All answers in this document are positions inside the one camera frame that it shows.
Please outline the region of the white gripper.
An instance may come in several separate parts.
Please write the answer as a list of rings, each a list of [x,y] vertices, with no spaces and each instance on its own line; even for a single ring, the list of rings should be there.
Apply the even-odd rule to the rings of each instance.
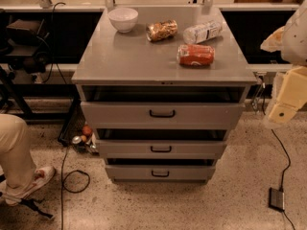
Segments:
[[[297,66],[274,78],[272,100],[266,108],[264,124],[282,126],[307,103],[307,67]]]

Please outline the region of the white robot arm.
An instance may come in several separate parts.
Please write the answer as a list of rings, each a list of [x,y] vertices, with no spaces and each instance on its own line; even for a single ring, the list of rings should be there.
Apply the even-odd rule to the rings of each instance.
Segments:
[[[266,109],[264,125],[281,127],[307,104],[307,1],[304,0],[287,23],[268,36],[260,46],[267,52],[279,51],[293,68],[277,73],[272,99]]]

